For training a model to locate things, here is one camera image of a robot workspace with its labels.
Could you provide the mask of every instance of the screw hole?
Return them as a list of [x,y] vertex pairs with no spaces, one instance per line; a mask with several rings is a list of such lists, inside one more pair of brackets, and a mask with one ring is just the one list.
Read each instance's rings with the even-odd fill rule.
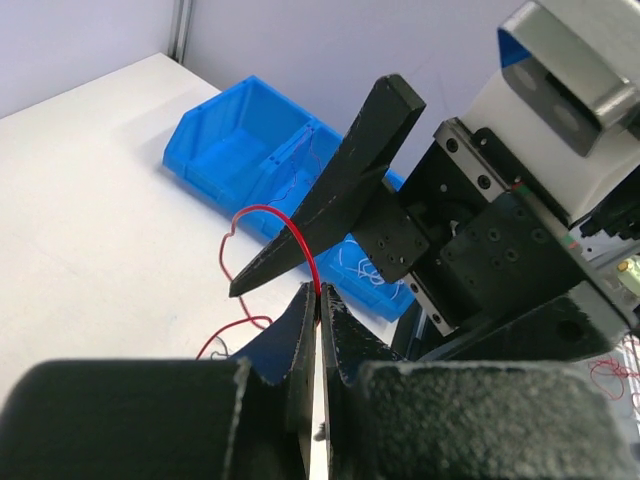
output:
[[491,180],[486,175],[480,175],[478,177],[478,186],[483,190],[487,190],[491,187]]
[[536,243],[545,243],[547,241],[547,234],[541,228],[536,228],[531,232],[531,238]]
[[524,209],[522,209],[522,208],[516,208],[516,209],[513,211],[513,216],[514,216],[514,217],[516,217],[518,220],[522,220],[522,219],[524,219],[527,215],[526,215],[526,213],[524,212]]
[[451,153],[455,153],[458,151],[458,142],[455,138],[450,138],[449,140],[447,140],[447,150],[449,150]]
[[556,333],[558,336],[569,343],[577,343],[582,340],[584,332],[582,327],[576,322],[571,320],[562,320],[556,327]]
[[487,237],[489,237],[489,240],[491,240],[492,242],[499,241],[501,238],[500,230],[498,230],[497,228],[490,228],[487,231]]
[[518,260],[518,258],[520,258],[518,252],[516,252],[513,248],[507,248],[507,250],[504,252],[504,256],[510,262],[515,262],[516,260]]
[[500,270],[503,267],[502,260],[500,260],[498,257],[493,257],[491,259],[491,265],[496,270]]

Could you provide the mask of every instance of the blue storage bin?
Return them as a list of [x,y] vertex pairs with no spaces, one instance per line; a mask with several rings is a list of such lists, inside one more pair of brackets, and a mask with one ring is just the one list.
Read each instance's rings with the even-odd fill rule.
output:
[[270,156],[299,137],[311,116],[256,77],[184,115],[164,164],[236,212],[268,173]]
[[[163,163],[218,205],[236,213],[256,203],[292,215],[337,150],[342,137],[256,77],[187,112]],[[403,180],[387,174],[400,188]],[[267,240],[283,228],[267,213],[241,220]],[[401,282],[387,285],[351,235],[316,256],[320,277],[387,320],[409,307]]]
[[[322,124],[308,126],[298,140],[269,159],[272,164],[269,175],[256,185],[248,204],[272,205],[288,216],[293,215],[341,141],[340,135]],[[247,217],[247,223],[269,239],[283,228],[278,218],[262,212]]]

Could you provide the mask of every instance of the white table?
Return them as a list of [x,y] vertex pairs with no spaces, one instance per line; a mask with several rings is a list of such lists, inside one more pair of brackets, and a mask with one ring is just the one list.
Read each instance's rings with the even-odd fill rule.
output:
[[[0,120],[0,404],[38,362],[193,358],[243,317],[217,263],[229,219],[161,164],[182,114],[217,93],[158,54]],[[238,232],[228,266],[260,248]],[[248,294],[252,313],[277,318],[303,280],[290,272]],[[390,340],[393,327],[365,322]],[[257,333],[223,338],[237,350]],[[315,478],[324,454],[315,444]]]

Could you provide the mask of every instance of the white wire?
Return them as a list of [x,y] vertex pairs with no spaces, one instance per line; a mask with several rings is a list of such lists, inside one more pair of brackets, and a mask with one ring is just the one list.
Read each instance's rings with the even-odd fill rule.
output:
[[[345,240],[344,243],[353,243],[354,245],[358,245],[358,242],[356,242],[355,240],[351,240],[350,238]],[[382,278],[382,276],[380,276],[380,273],[378,273],[378,270],[376,270],[376,267],[374,267],[373,264],[366,257],[362,258],[358,262],[358,268],[345,267],[344,264],[342,263],[342,248],[343,247],[340,247],[340,249],[338,250],[338,263],[342,268],[350,272],[356,273],[358,275],[358,278],[367,277],[369,279],[369,282],[374,286],[374,288],[377,288],[380,285],[384,285],[386,283]],[[391,300],[395,300],[395,298],[398,296],[398,294],[400,293],[400,286],[404,285],[404,281],[398,280],[397,282],[394,283],[394,285],[396,286],[396,291],[391,297]]]

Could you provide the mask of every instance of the bolt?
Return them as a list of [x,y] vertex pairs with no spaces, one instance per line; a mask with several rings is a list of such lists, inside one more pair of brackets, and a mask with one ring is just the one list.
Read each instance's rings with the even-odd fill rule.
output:
[[486,175],[480,175],[478,177],[478,186],[483,190],[488,190],[491,187],[491,180]]
[[449,150],[451,153],[456,153],[458,151],[458,142],[455,138],[450,138],[449,140],[447,140],[446,145],[447,150]]

